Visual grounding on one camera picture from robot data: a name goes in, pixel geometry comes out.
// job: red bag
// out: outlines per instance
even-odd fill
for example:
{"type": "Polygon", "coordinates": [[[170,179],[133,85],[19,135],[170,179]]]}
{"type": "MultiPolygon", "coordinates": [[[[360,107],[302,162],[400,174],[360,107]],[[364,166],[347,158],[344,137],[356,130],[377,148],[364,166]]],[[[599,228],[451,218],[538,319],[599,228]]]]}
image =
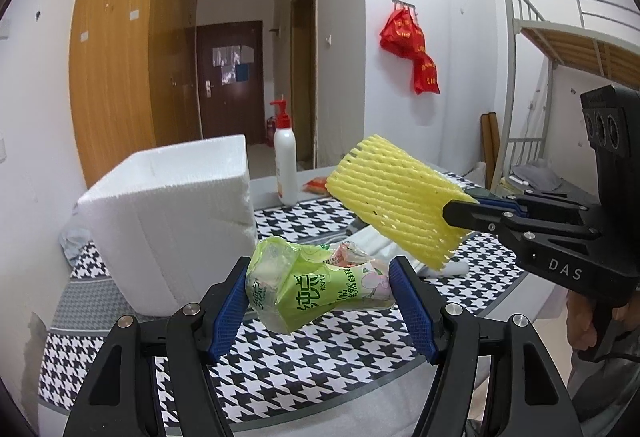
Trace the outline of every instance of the red bag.
{"type": "Polygon", "coordinates": [[[414,61],[412,85],[416,94],[440,94],[436,65],[426,53],[424,33],[408,8],[394,9],[380,32],[380,46],[414,61]]]}

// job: person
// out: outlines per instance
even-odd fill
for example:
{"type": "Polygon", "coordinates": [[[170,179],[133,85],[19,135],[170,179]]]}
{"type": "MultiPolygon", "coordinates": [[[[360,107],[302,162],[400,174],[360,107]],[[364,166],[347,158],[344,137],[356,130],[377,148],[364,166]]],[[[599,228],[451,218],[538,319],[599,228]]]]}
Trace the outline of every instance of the person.
{"type": "Polygon", "coordinates": [[[613,309],[612,319],[620,324],[620,336],[609,357],[599,363],[578,357],[578,351],[596,344],[593,303],[570,291],[566,304],[567,340],[574,349],[567,390],[582,433],[585,437],[637,435],[640,427],[640,292],[636,292],[627,305],[613,309]]]}

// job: white wall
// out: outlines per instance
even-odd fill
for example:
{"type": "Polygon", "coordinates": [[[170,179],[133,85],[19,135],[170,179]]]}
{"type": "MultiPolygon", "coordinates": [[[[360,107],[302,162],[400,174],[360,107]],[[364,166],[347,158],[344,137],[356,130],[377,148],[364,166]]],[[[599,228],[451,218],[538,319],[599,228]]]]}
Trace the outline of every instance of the white wall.
{"type": "MultiPolygon", "coordinates": [[[[531,0],[540,13],[547,20],[572,24],[579,26],[577,5],[575,0],[531,0]]],[[[610,0],[629,8],[635,9],[632,0],[610,0]]],[[[626,11],[616,10],[610,6],[598,3],[586,2],[582,5],[584,11],[604,14],[625,20],[629,23],[640,26],[640,20],[626,11]]],[[[506,33],[506,11],[504,0],[496,0],[497,11],[497,32],[498,32],[498,75],[495,92],[495,110],[498,115],[498,122],[502,128],[504,116],[504,101],[506,96],[507,79],[507,33],[506,33]]],[[[620,38],[640,44],[640,34],[628,28],[619,26],[612,22],[606,22],[597,18],[585,17],[587,28],[607,32],[620,38]]],[[[529,105],[535,104],[536,109],[531,112],[529,134],[534,130],[540,132],[543,115],[539,114],[545,100],[546,86],[546,59],[531,42],[519,35],[516,39],[516,94],[513,114],[513,124],[511,135],[522,135],[526,129],[527,116],[529,115],[529,105]]],[[[554,85],[554,101],[552,105],[552,115],[549,130],[549,141],[547,147],[549,155],[553,159],[553,169],[565,179],[574,182],[587,191],[594,189],[595,159],[592,157],[593,150],[588,143],[578,146],[584,133],[584,124],[581,124],[582,114],[577,94],[569,94],[571,88],[586,91],[602,85],[605,80],[599,77],[581,73],[580,71],[561,70],[556,76],[554,85]]]]}
{"type": "MultiPolygon", "coordinates": [[[[276,93],[289,96],[290,3],[276,0],[276,93]]],[[[318,165],[336,164],[364,131],[365,0],[318,0],[318,165]],[[332,45],[326,38],[331,35],[332,45]]]]}
{"type": "Polygon", "coordinates": [[[196,25],[262,21],[264,117],[273,115],[273,0],[198,0],[196,25]]]}
{"type": "Polygon", "coordinates": [[[74,1],[13,0],[0,40],[0,375],[18,403],[31,312],[50,324],[69,275],[57,238],[85,190],[68,90],[74,1]]]}
{"type": "Polygon", "coordinates": [[[440,95],[416,96],[412,65],[380,49],[391,0],[366,0],[365,134],[417,159],[465,173],[480,159],[480,115],[495,92],[495,1],[404,0],[417,6],[440,95]]]}

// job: foam box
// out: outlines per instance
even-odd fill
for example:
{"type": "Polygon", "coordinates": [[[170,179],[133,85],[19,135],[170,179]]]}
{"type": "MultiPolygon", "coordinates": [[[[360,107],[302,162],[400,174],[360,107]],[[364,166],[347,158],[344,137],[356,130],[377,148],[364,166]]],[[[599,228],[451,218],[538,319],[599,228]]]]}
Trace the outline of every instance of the foam box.
{"type": "Polygon", "coordinates": [[[133,154],[78,207],[140,314],[168,316],[199,302],[257,243],[244,136],[133,154]]]}

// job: bolt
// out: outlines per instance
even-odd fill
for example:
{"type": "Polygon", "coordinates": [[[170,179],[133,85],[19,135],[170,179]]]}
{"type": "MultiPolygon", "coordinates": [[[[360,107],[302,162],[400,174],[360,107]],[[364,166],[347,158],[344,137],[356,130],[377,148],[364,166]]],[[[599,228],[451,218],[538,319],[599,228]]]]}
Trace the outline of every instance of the bolt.
{"type": "Polygon", "coordinates": [[[118,327],[120,327],[121,329],[126,329],[127,327],[131,327],[132,324],[133,324],[133,316],[129,316],[128,314],[122,316],[118,320],[118,327]]]}
{"type": "Polygon", "coordinates": [[[444,310],[452,316],[460,316],[462,314],[462,306],[457,303],[447,303],[444,310]]]}
{"type": "Polygon", "coordinates": [[[200,312],[200,305],[197,303],[188,303],[182,308],[185,316],[196,316],[200,312]]]}
{"type": "Polygon", "coordinates": [[[524,316],[524,314],[514,314],[512,319],[513,319],[513,323],[516,324],[518,327],[526,327],[527,325],[529,325],[529,319],[527,319],[527,317],[524,316]]]}

